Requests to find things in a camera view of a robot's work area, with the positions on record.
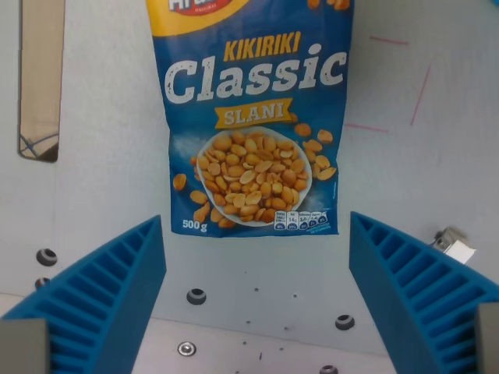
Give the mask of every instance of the white bowl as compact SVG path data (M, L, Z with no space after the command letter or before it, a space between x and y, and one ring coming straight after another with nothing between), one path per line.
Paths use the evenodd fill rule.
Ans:
M214 139L217 136L220 136L222 134L226 134L226 135L230 136L234 131L240 131L243 134L248 134L251 132L260 131L260 132L263 132L264 134L273 136L277 140L290 140L293 143L293 145L298 148L300 157L305 161L305 171L309 175L309 177L306 181L306 189L304 189L303 191L301 191L299 193L299 202L298 202L298 204L296 204L292 208L292 210L298 209L298 207L302 204L303 200L305 199L306 194L310 191L310 187L312 186L312 167L310 166L310 162L306 158L305 151L302 150L302 147L300 147L298 144L296 144L296 142L294 142L292 139L289 139L288 137L282 135L279 132L275 132L274 130L267 129L266 127L249 127L246 129L235 129L233 131L232 130L220 131L215 136L213 136L210 140L208 140L206 142L206 144L203 146L203 148L200 150L200 152L197 155L198 160L199 160L200 156L204 155L204 152L206 152L208 149L211 148L211 144L213 143ZM203 183L203 187L206 191L206 194L210 198L211 203L213 204L213 206L216 206L217 209L220 211L220 213L222 213L229 220L234 221L237 224L241 224L242 226L250 226L252 228L261 228L263 226L268 226L269 224L274 223L274 222L270 222L269 224L266 224L265 222L262 222L262 221L242 222L240 220L239 216L236 216L235 214L225 214L222 206L215 205L213 193L209 189L207 189L206 186L204 185L204 177L203 177L203 173L201 172L201 168L200 168L199 164L197 164L196 166L197 166L197 174L200 176L201 182Z

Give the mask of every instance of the bowl of peanuts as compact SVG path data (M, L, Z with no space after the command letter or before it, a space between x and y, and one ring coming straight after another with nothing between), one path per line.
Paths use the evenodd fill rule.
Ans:
M293 140L264 127L222 131L196 158L197 174L216 209L250 227L296 210L312 185L312 168Z

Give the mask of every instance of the nutrition label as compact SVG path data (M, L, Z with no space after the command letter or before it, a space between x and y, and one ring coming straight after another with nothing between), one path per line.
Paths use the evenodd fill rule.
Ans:
M327 212L275 212L275 230L306 230L327 222Z

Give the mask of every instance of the peanut bag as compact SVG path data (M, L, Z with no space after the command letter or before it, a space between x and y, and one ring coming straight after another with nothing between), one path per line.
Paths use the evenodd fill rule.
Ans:
M172 230L336 235L350 0L147 0Z

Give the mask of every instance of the screw hole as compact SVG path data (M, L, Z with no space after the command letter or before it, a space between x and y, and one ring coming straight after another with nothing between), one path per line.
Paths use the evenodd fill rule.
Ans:
M356 321L353 319L352 316L350 316L348 314L344 314L344 315L339 316L336 319L336 322L334 323L336 328L338 330L341 330L341 331L350 330L352 327L355 326L355 324L356 324Z
M200 288L193 288L187 292L187 301L192 305L202 305L207 299L206 292Z
M181 356L190 357L196 354L196 345L190 341L184 341L179 344L177 351Z
M57 263L57 255L48 248L40 249L37 252L37 261L43 266L54 266Z
M319 374L338 374L338 369L333 365L326 365L322 367Z

